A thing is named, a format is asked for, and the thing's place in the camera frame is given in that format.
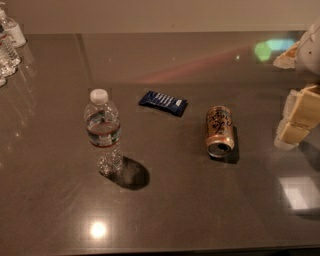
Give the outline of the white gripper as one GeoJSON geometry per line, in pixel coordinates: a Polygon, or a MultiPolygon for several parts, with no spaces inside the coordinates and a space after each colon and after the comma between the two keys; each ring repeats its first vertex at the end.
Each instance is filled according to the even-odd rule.
{"type": "MultiPolygon", "coordinates": [[[[320,18],[317,18],[273,65],[294,69],[301,78],[320,78],[320,18]]],[[[297,147],[320,123],[320,86],[308,84],[300,91],[291,90],[286,98],[274,145],[282,150],[297,147]]]]}

